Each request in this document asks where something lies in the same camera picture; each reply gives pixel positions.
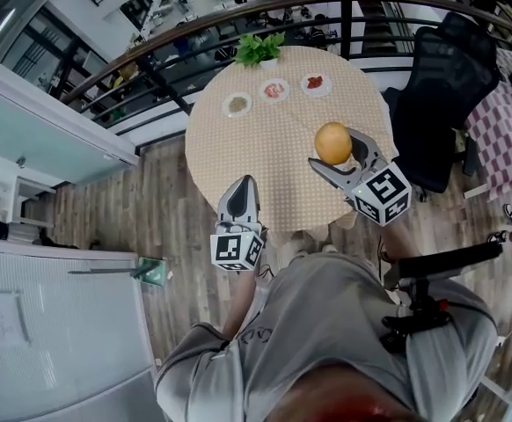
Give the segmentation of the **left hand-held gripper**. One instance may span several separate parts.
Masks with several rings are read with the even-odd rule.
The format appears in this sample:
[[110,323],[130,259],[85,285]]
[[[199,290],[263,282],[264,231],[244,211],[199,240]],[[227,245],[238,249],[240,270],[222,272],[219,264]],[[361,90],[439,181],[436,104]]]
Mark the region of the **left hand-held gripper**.
[[[235,181],[218,204],[216,232],[210,236],[211,264],[231,273],[254,272],[264,251],[263,226],[257,217],[260,197],[257,182],[250,175]],[[233,218],[229,215],[248,215]]]

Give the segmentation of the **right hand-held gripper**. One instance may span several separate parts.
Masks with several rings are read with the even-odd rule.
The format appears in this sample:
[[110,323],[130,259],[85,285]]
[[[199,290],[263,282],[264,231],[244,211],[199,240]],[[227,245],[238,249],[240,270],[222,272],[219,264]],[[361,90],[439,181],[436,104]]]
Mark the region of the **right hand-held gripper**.
[[400,168],[386,161],[371,137],[350,127],[347,132],[352,142],[352,156],[360,166],[345,167],[341,171],[313,157],[308,159],[309,166],[333,187],[347,189],[344,194],[353,210],[385,226],[410,207],[412,187]]

